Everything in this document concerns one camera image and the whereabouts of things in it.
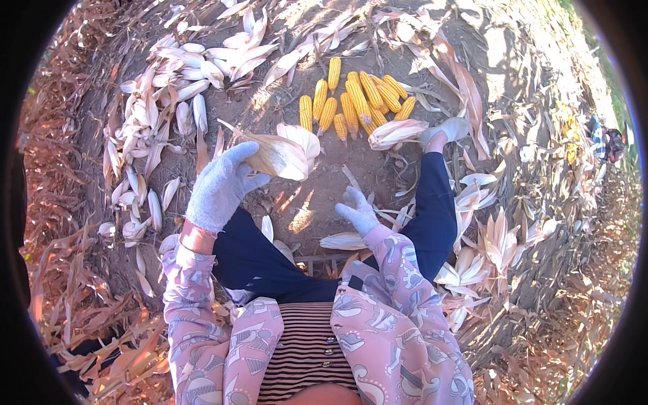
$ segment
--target gray glove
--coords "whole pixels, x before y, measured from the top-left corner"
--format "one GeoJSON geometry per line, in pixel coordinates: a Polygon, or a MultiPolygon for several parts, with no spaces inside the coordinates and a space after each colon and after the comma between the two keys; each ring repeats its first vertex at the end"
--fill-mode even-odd
{"type": "Polygon", "coordinates": [[[243,197],[269,182],[267,174],[247,177],[252,169],[243,160],[258,150],[258,143],[243,142],[205,166],[187,206],[187,219],[192,224],[213,233],[222,231],[243,197]]]}
{"type": "Polygon", "coordinates": [[[347,205],[337,203],[335,211],[353,224],[360,237],[364,238],[370,230],[380,225],[376,213],[373,212],[373,208],[360,190],[348,186],[347,191],[342,194],[342,198],[347,205]]]}

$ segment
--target dirt ground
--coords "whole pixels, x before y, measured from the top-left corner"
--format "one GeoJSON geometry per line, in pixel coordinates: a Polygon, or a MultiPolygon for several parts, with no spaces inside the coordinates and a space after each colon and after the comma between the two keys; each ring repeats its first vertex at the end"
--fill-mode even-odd
{"type": "MultiPolygon", "coordinates": [[[[195,3],[190,5],[196,7],[196,15],[201,24],[214,25],[215,28],[213,32],[201,34],[194,42],[215,47],[240,31],[238,25],[233,25],[238,21],[236,19],[233,22],[228,19],[215,20],[224,9],[222,4],[204,2],[198,7],[195,3]]],[[[260,13],[264,3],[254,3],[255,14],[260,13]]],[[[440,19],[451,5],[445,1],[410,1],[407,6],[396,1],[389,4],[411,12],[423,4],[430,5],[430,13],[435,19],[440,19]]],[[[289,1],[283,9],[270,15],[272,26],[268,28],[266,39],[280,36],[287,46],[308,24],[326,22],[338,12],[354,9],[358,5],[358,1],[329,1],[326,2],[326,8],[321,8],[313,0],[289,1]]],[[[94,219],[97,221],[113,217],[108,207],[109,202],[104,199],[106,190],[103,190],[101,167],[101,128],[104,126],[106,110],[119,90],[115,84],[142,73],[146,66],[148,48],[168,32],[163,23],[170,17],[168,4],[162,3],[155,7],[128,29],[110,38],[102,50],[104,54],[89,67],[90,73],[98,79],[82,104],[79,145],[85,157],[81,173],[89,182],[86,187],[86,214],[96,212],[94,219]],[[111,83],[108,78],[116,64],[119,64],[117,75],[114,83],[111,83]]],[[[580,94],[579,100],[584,109],[596,109],[608,122],[614,119],[605,88],[595,85],[598,78],[591,68],[594,63],[587,48],[579,49],[582,44],[578,38],[567,38],[561,29],[555,27],[543,4],[536,1],[457,1],[456,13],[444,24],[443,31],[454,46],[459,61],[468,67],[475,79],[483,99],[485,136],[491,150],[497,152],[492,160],[478,161],[472,143],[469,140],[462,143],[470,147],[470,158],[478,170],[492,171],[502,159],[507,163],[498,203],[494,207],[502,206],[510,223],[518,223],[516,218],[524,215],[520,208],[520,195],[525,194],[528,196],[527,203],[536,215],[545,213],[562,219],[565,224],[572,223],[573,218],[566,217],[562,209],[557,208],[558,202],[548,196],[552,185],[547,177],[559,163],[548,159],[535,166],[522,164],[518,149],[512,146],[512,142],[501,140],[508,138],[520,146],[538,144],[543,148],[551,148],[552,134],[556,132],[555,120],[550,116],[553,104],[556,99],[573,97],[573,94],[580,94]],[[572,91],[572,88],[578,86],[581,91],[572,91]],[[525,112],[532,122],[525,118],[525,112]]],[[[342,41],[337,51],[350,49],[366,39],[369,39],[369,34],[360,29],[342,41]]],[[[276,124],[281,121],[299,124],[299,97],[312,95],[317,80],[326,77],[327,60],[334,53],[323,55],[323,60],[320,61],[310,57],[303,60],[298,65],[290,87],[277,82],[266,90],[259,90],[259,83],[253,83],[250,89],[236,95],[216,91],[213,87],[208,89],[204,95],[209,122],[209,133],[205,141],[209,146],[209,154],[214,150],[220,125],[216,121],[218,118],[253,133],[273,133],[276,124]]],[[[428,83],[432,85],[430,89],[441,96],[438,100],[428,100],[438,103],[450,117],[458,113],[457,97],[427,70],[417,71],[412,66],[409,51],[391,50],[383,44],[379,53],[384,62],[383,71],[376,60],[375,51],[370,47],[356,56],[344,58],[342,75],[349,71],[364,70],[376,75],[388,73],[411,86],[428,83]]],[[[279,53],[276,52],[269,61],[278,57],[279,53]]],[[[270,67],[269,61],[255,70],[256,80],[262,80],[270,67]]],[[[452,77],[445,65],[439,65],[448,77],[452,77]]],[[[335,96],[338,97],[341,92],[342,89],[338,87],[335,96]]],[[[429,112],[420,104],[416,105],[412,117],[428,121],[430,126],[447,118],[444,112],[429,112]]],[[[420,175],[422,153],[418,145],[406,144],[399,151],[409,163],[404,169],[400,161],[387,153],[371,150],[366,134],[363,135],[363,139],[349,140],[349,147],[344,148],[331,128],[321,138],[325,154],[316,159],[315,171],[306,181],[275,178],[267,186],[250,193],[244,201],[244,207],[252,213],[257,225],[260,225],[264,215],[270,214],[275,238],[291,248],[297,247],[295,256],[331,253],[332,251],[319,247],[319,240],[342,231],[352,231],[351,225],[334,211],[334,204],[340,200],[348,184],[341,171],[343,165],[349,167],[366,194],[375,192],[376,205],[381,209],[398,210],[407,204],[415,189],[400,198],[395,197],[395,193],[409,189],[420,175]]],[[[230,136],[231,132],[226,130],[226,141],[230,136]]],[[[170,141],[177,141],[173,137],[172,133],[170,141]]],[[[448,145],[444,153],[452,177],[457,180],[466,172],[463,160],[458,158],[461,153],[462,150],[455,145],[448,145]]],[[[135,166],[141,170],[145,159],[137,160],[139,162],[136,161],[135,166]]],[[[186,183],[186,187],[178,193],[166,212],[165,229],[161,233],[163,236],[179,231],[195,173],[196,151],[191,146],[187,147],[184,154],[174,154],[168,149],[163,151],[162,163],[154,171],[149,186],[160,194],[164,184],[171,178],[180,176],[186,183]]],[[[480,222],[484,223],[494,207],[476,215],[480,222]]],[[[121,228],[119,222],[128,220],[121,216],[121,213],[117,213],[118,229],[121,228]]],[[[475,233],[476,225],[473,223],[467,234],[475,233]]],[[[147,245],[143,247],[151,251],[146,254],[153,258],[149,260],[146,276],[157,294],[156,299],[147,299],[147,303],[156,309],[160,309],[159,296],[164,290],[164,280],[153,252],[160,240],[159,235],[150,233],[146,237],[147,245]]],[[[564,226],[549,241],[530,249],[521,263],[509,270],[509,284],[513,287],[511,302],[536,314],[552,310],[551,300],[564,282],[564,275],[581,266],[581,259],[586,257],[585,251],[578,250],[580,243],[572,229],[564,226]]],[[[95,249],[94,258],[113,293],[124,294],[131,288],[139,288],[134,273],[134,250],[126,249],[118,243],[112,247],[95,249]]],[[[537,328],[538,322],[537,318],[529,319],[520,314],[497,310],[485,319],[472,318],[468,321],[467,325],[473,327],[465,327],[469,329],[469,333],[460,332],[459,341],[465,348],[471,366],[479,367],[492,360],[489,351],[493,345],[514,345],[520,340],[519,336],[525,328],[537,328]]]]}

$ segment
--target corn cob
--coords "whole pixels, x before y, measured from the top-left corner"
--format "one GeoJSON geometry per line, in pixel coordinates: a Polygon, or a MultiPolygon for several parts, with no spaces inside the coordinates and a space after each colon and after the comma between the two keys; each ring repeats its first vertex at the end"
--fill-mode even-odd
{"type": "Polygon", "coordinates": [[[335,114],[335,117],[333,117],[333,125],[335,126],[335,132],[338,134],[338,138],[344,142],[344,146],[347,146],[347,122],[344,119],[344,114],[335,114]]]}
{"type": "Polygon", "coordinates": [[[319,118],[324,110],[326,101],[326,92],[329,90],[326,80],[319,80],[315,85],[315,97],[313,97],[313,122],[319,122],[319,118]]]}
{"type": "Polygon", "coordinates": [[[394,121],[403,121],[409,118],[411,111],[414,109],[414,104],[416,104],[416,98],[408,97],[407,100],[403,102],[403,106],[400,111],[396,113],[394,121]]]}
{"type": "Polygon", "coordinates": [[[396,98],[398,98],[399,94],[396,92],[396,89],[385,83],[384,80],[374,75],[371,75],[371,78],[373,79],[373,82],[376,84],[376,86],[385,86],[386,89],[390,90],[396,96],[396,98]]]}
{"type": "Polygon", "coordinates": [[[365,132],[369,136],[371,136],[371,134],[376,130],[376,128],[378,128],[375,122],[372,122],[371,124],[365,124],[364,122],[360,121],[360,125],[362,125],[362,128],[364,128],[365,132]]]}
{"type": "Polygon", "coordinates": [[[384,75],[382,79],[385,83],[389,84],[389,86],[391,86],[391,88],[393,88],[396,93],[398,93],[398,95],[403,98],[403,100],[407,98],[407,91],[405,91],[405,89],[396,81],[396,79],[389,75],[384,75]]]}
{"type": "Polygon", "coordinates": [[[371,113],[369,112],[369,105],[367,104],[367,100],[364,98],[364,94],[362,94],[360,83],[354,82],[353,80],[347,80],[344,85],[349,92],[349,96],[351,96],[353,106],[358,113],[360,122],[371,124],[371,113]]]}
{"type": "Polygon", "coordinates": [[[329,60],[329,90],[331,90],[331,92],[335,91],[338,87],[341,65],[342,59],[337,56],[334,56],[329,60]]]}
{"type": "Polygon", "coordinates": [[[324,110],[322,111],[322,116],[319,119],[318,136],[322,136],[322,134],[324,134],[330,128],[330,125],[333,123],[335,110],[337,108],[338,101],[333,97],[329,97],[329,99],[326,100],[326,104],[324,104],[324,110]]]}
{"type": "Polygon", "coordinates": [[[399,112],[402,106],[400,105],[398,96],[395,96],[394,93],[388,90],[385,86],[377,86],[377,88],[385,105],[389,107],[392,112],[399,112]]]}
{"type": "Polygon", "coordinates": [[[310,96],[303,95],[299,99],[299,123],[313,132],[313,101],[310,96]]]}
{"type": "Polygon", "coordinates": [[[374,108],[380,108],[380,106],[383,104],[382,98],[380,98],[380,94],[376,89],[376,85],[374,85],[373,81],[371,80],[367,72],[365,71],[360,72],[360,83],[362,84],[362,88],[367,94],[367,98],[369,99],[369,105],[371,105],[374,108]]]}
{"type": "Polygon", "coordinates": [[[387,124],[387,120],[385,119],[385,116],[380,113],[380,111],[376,110],[374,107],[369,106],[369,112],[371,114],[371,122],[376,123],[376,126],[381,126],[383,124],[387,124]]]}
{"type": "Polygon", "coordinates": [[[348,72],[347,80],[353,80],[356,83],[360,83],[360,77],[358,76],[358,72],[348,72]]]}
{"type": "Polygon", "coordinates": [[[353,108],[351,96],[348,93],[342,93],[340,95],[340,104],[342,104],[342,112],[344,112],[344,119],[347,123],[349,135],[351,139],[355,140],[358,136],[358,115],[356,114],[356,109],[353,108]]]}

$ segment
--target leg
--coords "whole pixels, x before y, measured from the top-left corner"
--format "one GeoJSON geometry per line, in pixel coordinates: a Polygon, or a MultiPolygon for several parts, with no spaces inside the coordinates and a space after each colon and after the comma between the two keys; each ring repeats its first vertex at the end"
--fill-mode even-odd
{"type": "MultiPolygon", "coordinates": [[[[446,135],[439,132],[425,148],[416,190],[415,217],[401,231],[414,243],[419,269],[429,281],[439,273],[457,237],[454,195],[441,154],[446,142],[446,135]]],[[[378,268],[374,256],[365,263],[378,268]]]]}
{"type": "Polygon", "coordinates": [[[236,305],[256,297],[278,303],[333,301],[338,280],[309,277],[261,233],[249,212],[238,208],[214,243],[213,274],[236,305]]]}

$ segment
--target gray shoe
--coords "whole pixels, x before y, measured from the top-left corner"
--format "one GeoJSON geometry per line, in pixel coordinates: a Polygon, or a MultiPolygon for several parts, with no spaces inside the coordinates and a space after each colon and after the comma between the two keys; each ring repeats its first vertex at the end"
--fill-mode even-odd
{"type": "Polygon", "coordinates": [[[429,128],[421,134],[421,147],[425,149],[430,139],[439,131],[444,131],[448,137],[448,142],[458,141],[468,136],[470,132],[470,123],[466,118],[454,117],[443,121],[440,125],[429,128]]]}

